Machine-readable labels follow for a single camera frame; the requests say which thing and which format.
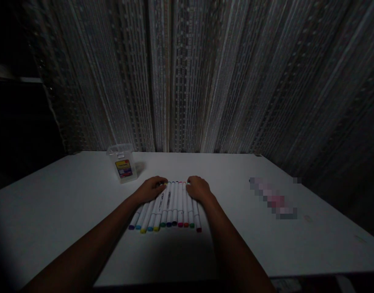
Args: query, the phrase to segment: white table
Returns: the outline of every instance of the white table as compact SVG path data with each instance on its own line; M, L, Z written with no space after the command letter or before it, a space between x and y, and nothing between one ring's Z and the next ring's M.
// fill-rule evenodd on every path
M144 164L121 185L105 152L67 156L0 190L2 256L17 288L106 217L147 178L205 178L269 277L374 271L374 237L264 157L241 154L134 153ZM277 220L250 190L263 177L298 208ZM96 286L213 279L215 256L206 216L203 232L127 230Z

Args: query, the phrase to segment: marker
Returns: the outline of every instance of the marker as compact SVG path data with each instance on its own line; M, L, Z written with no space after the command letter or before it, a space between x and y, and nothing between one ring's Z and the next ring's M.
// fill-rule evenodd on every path
M150 232L154 230L154 221L155 221L155 217L157 216L158 207L160 206L161 196L164 196L164 192L158 195L155 199L153 211L151 212L151 216L149 220L149 225L147 227L147 230Z
M138 218L139 218L139 215L141 214L141 211L143 209L143 205L141 205L137 211L135 212L134 216L133 216L133 219L131 220L131 223L129 225L129 230L134 230L135 229L135 225L137 224L138 222Z
M149 203L149 207L147 208L146 215L145 215L145 218L143 220L141 231L140 231L142 234L146 233L147 226L149 224L149 220L150 220L150 216L151 216L151 212L153 211L154 203L155 203L155 200L153 199Z
M194 209L192 207L192 198L187 192L187 206L188 206L188 219L190 222L190 228L195 228L195 223L194 223Z
M164 183L164 184L167 185L167 186L164 189L164 191L161 193L161 195L158 196L160 198L160 203L158 204L158 208L153 209L153 211L155 212L155 219L154 219L154 228L153 228L153 230L155 232L158 232L160 230L162 207L165 206L164 198L165 198L166 193L168 192L168 183Z
M186 190L185 182L183 182L183 219L184 219L184 227L188 228L187 190Z
M183 226L183 183L179 182L179 191L177 193L177 225Z
M172 226L177 226L177 202L179 201L179 182L175 182L175 194L173 196Z
M202 232L202 226L200 225L200 216L199 216L199 210L198 210L198 204L196 200L192 200L192 207L194 209L194 218L195 218L195 226L196 226L196 232Z
M173 216L173 202L175 198L175 186L176 183L172 181L171 186L171 195L168 197L168 203L166 205L168 214L166 215L166 226L171 227L172 226L172 216Z
M162 202L162 207L161 207L161 223L160 223L161 227L166 226L166 217L168 216L169 199L171 196L171 186L172 186L172 182L168 182L166 186L166 190L165 190L164 201Z
M141 214L139 215L139 218L138 218L138 221L137 221L137 225L135 226L135 229L136 230L141 230L141 226L142 226L142 223L143 223L143 219L145 218L146 216L146 212L147 212L147 208L149 207L149 203L145 203L143 205L143 209L142 209L142 212Z

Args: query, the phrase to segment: plastic container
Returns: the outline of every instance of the plastic container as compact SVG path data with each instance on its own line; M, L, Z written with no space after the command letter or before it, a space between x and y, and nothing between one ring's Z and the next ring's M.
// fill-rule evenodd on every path
M120 183L130 182L138 178L133 150L132 144L117 144L107 149L107 155L111 159Z

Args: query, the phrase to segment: striped curtain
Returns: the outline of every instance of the striped curtain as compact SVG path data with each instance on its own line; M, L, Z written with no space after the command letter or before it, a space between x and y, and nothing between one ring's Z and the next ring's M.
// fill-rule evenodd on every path
M261 153L342 210L374 170L374 0L17 10L68 153Z

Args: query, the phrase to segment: hand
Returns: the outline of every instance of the hand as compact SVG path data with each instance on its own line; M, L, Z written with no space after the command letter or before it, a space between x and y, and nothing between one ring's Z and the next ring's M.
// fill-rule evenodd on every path
M199 176L190 176L188 182L191 185L187 184L187 192L193 199L202 202L205 199L214 197L205 179Z
M139 204L151 201L166 188L165 184L160 186L158 185L166 182L168 182L168 180L160 176L146 179L145 182L142 183L142 185L131 196L134 197Z

